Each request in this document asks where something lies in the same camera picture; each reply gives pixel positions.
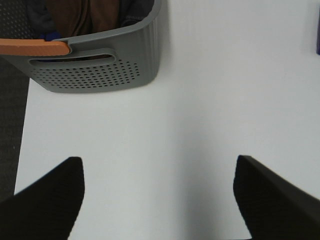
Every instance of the brown cloth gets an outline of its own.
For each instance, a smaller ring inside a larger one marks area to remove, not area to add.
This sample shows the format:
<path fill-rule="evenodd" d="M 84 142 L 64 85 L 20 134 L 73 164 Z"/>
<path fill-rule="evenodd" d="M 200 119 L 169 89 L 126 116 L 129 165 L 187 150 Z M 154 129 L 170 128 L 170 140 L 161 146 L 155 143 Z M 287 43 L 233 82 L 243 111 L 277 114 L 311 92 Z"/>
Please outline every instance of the brown cloth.
<path fill-rule="evenodd" d="M 46 0 L 45 4 L 63 38 L 118 27 L 120 0 Z"/>

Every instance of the gray plastic basket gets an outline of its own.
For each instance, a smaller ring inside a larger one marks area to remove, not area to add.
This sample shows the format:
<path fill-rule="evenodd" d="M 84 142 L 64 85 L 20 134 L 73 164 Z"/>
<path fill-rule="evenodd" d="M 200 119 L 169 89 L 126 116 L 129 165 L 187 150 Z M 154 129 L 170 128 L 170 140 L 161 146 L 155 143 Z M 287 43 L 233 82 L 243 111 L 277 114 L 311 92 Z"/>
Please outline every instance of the gray plastic basket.
<path fill-rule="evenodd" d="M 122 28 L 56 39 L 71 49 L 65 56 L 2 55 L 45 89 L 56 93 L 98 93 L 150 83 L 159 68 L 157 16 L 161 0 L 149 15 Z M 55 61 L 110 55 L 108 58 Z"/>

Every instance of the dark carpet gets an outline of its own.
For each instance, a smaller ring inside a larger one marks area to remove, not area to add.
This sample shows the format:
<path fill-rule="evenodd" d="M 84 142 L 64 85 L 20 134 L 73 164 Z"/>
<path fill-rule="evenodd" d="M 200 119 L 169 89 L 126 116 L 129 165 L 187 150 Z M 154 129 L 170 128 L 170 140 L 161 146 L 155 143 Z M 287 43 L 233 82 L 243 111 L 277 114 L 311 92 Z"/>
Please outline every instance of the dark carpet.
<path fill-rule="evenodd" d="M 0 57 L 0 202 L 15 191 L 29 78 Z"/>

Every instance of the white table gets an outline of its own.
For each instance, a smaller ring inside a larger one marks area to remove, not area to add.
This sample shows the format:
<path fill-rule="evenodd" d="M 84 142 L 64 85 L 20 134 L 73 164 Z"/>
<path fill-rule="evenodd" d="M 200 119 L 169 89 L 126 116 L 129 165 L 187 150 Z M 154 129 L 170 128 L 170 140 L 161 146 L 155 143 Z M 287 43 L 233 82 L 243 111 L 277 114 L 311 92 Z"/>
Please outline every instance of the white table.
<path fill-rule="evenodd" d="M 15 191 L 82 157 L 71 240 L 249 238 L 239 154 L 320 199 L 319 3 L 163 1 L 151 84 L 57 94 L 30 82 Z"/>

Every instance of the orange strap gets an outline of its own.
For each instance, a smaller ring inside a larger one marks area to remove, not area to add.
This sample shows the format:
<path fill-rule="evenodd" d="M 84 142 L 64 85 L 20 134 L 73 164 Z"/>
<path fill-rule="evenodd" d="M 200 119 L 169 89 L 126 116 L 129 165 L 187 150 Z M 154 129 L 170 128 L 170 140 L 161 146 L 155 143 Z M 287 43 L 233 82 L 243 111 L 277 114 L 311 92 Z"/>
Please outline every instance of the orange strap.
<path fill-rule="evenodd" d="M 68 53 L 70 49 L 63 41 L 0 38 L 0 55 L 62 56 Z"/>

